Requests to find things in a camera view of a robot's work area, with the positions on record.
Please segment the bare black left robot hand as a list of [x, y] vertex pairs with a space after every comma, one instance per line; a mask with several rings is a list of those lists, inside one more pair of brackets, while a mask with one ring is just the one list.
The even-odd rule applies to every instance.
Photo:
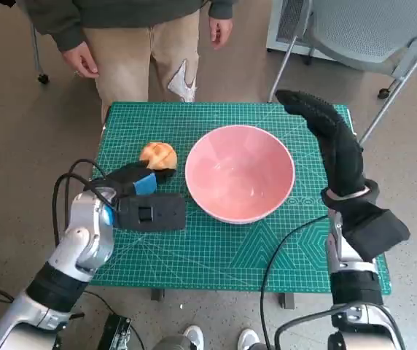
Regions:
[[114, 170], [106, 175], [106, 186], [114, 188], [119, 197], [151, 195], [176, 173], [171, 168], [155, 170], [147, 165], [147, 161], [139, 161]]

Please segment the person's left hand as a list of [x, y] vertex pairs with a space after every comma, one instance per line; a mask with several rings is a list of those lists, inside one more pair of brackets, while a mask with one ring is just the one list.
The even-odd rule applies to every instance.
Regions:
[[233, 29], [232, 19], [208, 18], [211, 44], [215, 50], [224, 47], [231, 35]]

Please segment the person's right hand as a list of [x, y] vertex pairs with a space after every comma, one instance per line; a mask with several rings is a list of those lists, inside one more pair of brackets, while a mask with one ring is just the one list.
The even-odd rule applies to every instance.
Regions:
[[65, 62], [80, 77], [95, 79], [99, 76], [98, 67], [86, 42], [62, 53]]

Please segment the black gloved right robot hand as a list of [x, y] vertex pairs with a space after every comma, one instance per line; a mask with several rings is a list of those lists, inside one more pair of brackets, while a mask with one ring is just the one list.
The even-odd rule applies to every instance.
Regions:
[[287, 113], [300, 115], [316, 137], [328, 189], [339, 198], [363, 191], [362, 148], [335, 107], [300, 91], [277, 90], [275, 96]]

